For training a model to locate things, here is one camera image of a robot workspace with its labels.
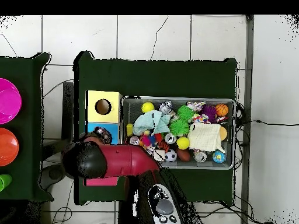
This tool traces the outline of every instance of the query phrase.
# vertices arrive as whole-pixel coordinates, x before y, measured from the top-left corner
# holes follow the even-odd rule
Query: gray wire basket
[[[150,97],[150,96],[124,96],[121,99],[121,120],[120,120],[120,143],[122,144],[126,136],[126,125],[134,123],[135,120],[142,115],[141,106],[145,102],[154,104],[155,109],[159,109],[159,105],[167,100],[171,100],[173,110],[177,113],[178,108],[186,102],[202,102],[205,101],[207,105],[215,106],[219,103],[224,103],[228,106],[228,119],[221,125],[227,129],[227,138],[221,142],[222,147],[225,149],[227,156],[224,163],[216,163],[212,159],[212,154],[207,155],[207,160],[203,163],[196,162],[191,154],[189,162],[183,162],[177,159],[175,162],[163,162],[162,166],[168,166],[173,169],[218,169],[228,170],[231,169],[235,162],[235,102],[230,99],[205,99],[205,98],[178,98],[178,97]]]

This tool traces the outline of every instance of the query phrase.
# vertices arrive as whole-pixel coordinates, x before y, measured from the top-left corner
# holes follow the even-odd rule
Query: orange plate
[[[0,128],[0,166],[13,162],[18,155],[19,143],[8,129]]]

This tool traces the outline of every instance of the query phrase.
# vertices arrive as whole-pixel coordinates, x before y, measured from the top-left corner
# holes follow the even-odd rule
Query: green spiky ball
[[[186,105],[182,105],[178,110],[178,116],[185,121],[190,121],[194,114],[195,114],[195,111],[188,108],[188,106],[186,106]]]
[[[171,133],[176,137],[181,137],[189,133],[189,124],[187,121],[179,118],[178,120],[171,123],[169,126]]]

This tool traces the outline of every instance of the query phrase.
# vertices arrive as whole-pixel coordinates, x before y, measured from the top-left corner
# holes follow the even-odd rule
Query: blue ball
[[[222,163],[226,160],[225,153],[222,153],[221,151],[217,150],[213,153],[213,160],[216,163]]]

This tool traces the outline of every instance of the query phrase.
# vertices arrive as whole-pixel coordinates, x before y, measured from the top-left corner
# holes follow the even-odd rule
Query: hole
[[[98,100],[95,109],[98,114],[106,115],[111,112],[111,103],[105,99]]]

